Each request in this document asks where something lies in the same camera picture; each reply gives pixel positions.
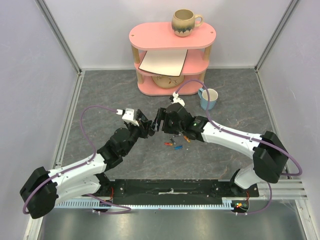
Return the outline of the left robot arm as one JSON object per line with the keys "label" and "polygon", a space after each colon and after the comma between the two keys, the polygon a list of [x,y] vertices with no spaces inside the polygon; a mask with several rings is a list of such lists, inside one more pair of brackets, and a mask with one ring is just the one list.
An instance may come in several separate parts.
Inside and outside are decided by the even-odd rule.
{"label": "left robot arm", "polygon": [[41,166],[32,172],[19,192],[25,215],[38,219],[72,198],[93,194],[104,197],[109,193],[105,172],[119,165],[139,138],[155,133],[152,120],[141,110],[117,109],[115,113],[122,116],[125,127],[118,128],[92,155],[65,167],[46,170]]}

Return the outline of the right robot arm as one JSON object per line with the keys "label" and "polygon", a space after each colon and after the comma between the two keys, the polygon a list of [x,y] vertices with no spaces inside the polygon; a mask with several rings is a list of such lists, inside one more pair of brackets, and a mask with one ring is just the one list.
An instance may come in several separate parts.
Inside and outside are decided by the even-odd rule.
{"label": "right robot arm", "polygon": [[157,132],[182,133],[191,140],[218,144],[252,159],[253,163],[236,171],[230,181],[229,191],[235,197],[242,196],[249,187],[261,181],[276,184],[288,161],[286,149],[275,133],[235,130],[210,122],[204,116],[192,116],[179,103],[159,108],[152,127]]}

